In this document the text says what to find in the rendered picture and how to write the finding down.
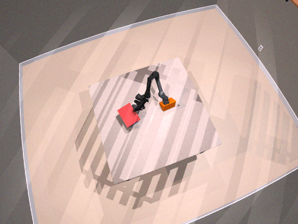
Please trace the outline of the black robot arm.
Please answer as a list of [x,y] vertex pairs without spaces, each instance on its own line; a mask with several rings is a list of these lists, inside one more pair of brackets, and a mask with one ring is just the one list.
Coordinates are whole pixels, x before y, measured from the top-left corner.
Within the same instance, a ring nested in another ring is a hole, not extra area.
[[[135,99],[137,100],[134,100],[134,103],[136,103],[136,105],[138,105],[139,101],[142,103],[142,104],[145,104],[146,102],[148,102],[148,99],[151,97],[151,92],[150,92],[150,89],[151,89],[151,81],[153,79],[156,80],[156,83],[157,83],[157,86],[158,86],[158,89],[159,89],[159,97],[161,97],[163,100],[163,104],[166,105],[166,104],[169,104],[169,100],[168,100],[168,96],[165,95],[163,89],[162,89],[162,86],[161,86],[161,82],[160,82],[160,76],[159,76],[159,73],[157,71],[153,71],[153,73],[148,77],[147,79],[147,85],[146,85],[146,91],[143,95],[140,95],[139,93],[135,96]],[[147,99],[146,99],[147,98]]]

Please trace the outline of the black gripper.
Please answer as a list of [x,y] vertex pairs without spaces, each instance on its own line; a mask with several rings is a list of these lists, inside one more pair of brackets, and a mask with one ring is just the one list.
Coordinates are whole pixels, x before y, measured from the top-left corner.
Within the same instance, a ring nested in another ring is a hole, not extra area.
[[134,109],[133,112],[141,110],[142,107],[143,107],[143,109],[145,109],[144,104],[142,104],[140,101],[139,101],[138,105],[133,104],[132,107]]

